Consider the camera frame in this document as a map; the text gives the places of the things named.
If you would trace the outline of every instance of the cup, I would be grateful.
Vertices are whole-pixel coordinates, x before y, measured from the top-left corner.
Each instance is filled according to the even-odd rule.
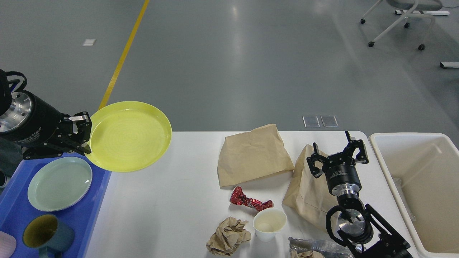
[[[40,258],[48,258],[49,253],[62,257],[62,252],[72,245],[74,238],[73,229],[53,214],[41,215],[32,220],[22,235],[26,246],[38,249]]]
[[[263,242],[272,240],[286,223],[287,215],[276,208],[264,209],[253,218],[255,234]]]
[[[16,249],[16,239],[0,231],[0,258],[10,258]]]
[[[5,188],[9,180],[10,177],[8,177],[3,171],[0,170],[0,188]]]

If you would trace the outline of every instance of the white table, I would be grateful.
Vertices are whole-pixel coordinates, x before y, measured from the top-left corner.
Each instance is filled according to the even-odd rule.
[[[284,209],[287,225],[270,242],[261,242],[252,226],[256,214],[245,206],[229,202],[234,187],[220,189],[217,163],[224,138],[239,132],[173,132],[166,154],[155,164],[133,173],[112,173],[92,234],[87,258],[125,257],[215,257],[206,242],[218,224],[232,216],[247,220],[252,239],[232,257],[284,258],[288,237],[327,239],[328,235],[301,218],[292,208],[281,205],[291,173],[239,184],[244,193],[261,201],[268,199]],[[358,164],[364,203],[372,205],[411,244],[413,242],[387,186],[375,154],[362,132],[368,164]],[[333,154],[347,144],[342,131],[280,132],[293,163],[306,144],[317,142],[320,150]]]

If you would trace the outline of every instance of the white paper cup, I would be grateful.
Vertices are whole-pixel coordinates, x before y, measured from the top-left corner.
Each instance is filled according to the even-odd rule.
[[[253,218],[255,234],[263,242],[272,240],[286,223],[287,215],[276,208],[264,209]]]
[[[16,249],[16,239],[0,231],[0,258],[10,258]]]

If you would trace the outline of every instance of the plate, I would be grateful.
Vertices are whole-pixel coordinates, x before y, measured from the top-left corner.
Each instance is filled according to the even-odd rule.
[[[27,197],[37,210],[52,212],[77,203],[92,181],[91,166],[81,158],[63,157],[42,167],[30,181]]]
[[[161,110],[138,101],[108,105],[91,116],[86,157],[113,172],[132,172],[156,162],[168,149],[172,127]]]

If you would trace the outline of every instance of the blue tray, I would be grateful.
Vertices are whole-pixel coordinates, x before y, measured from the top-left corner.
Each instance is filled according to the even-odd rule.
[[[95,166],[86,157],[78,154],[64,154],[62,157],[79,157],[92,168],[92,182],[86,195],[67,209],[50,212],[75,231],[75,240],[62,254],[62,257],[82,258],[86,253],[111,172]],[[56,159],[22,161],[0,195],[0,231],[12,235],[17,242],[16,250],[11,258],[38,257],[37,249],[24,245],[22,233],[30,221],[47,212],[39,211],[29,203],[27,189],[34,175],[46,164]]]

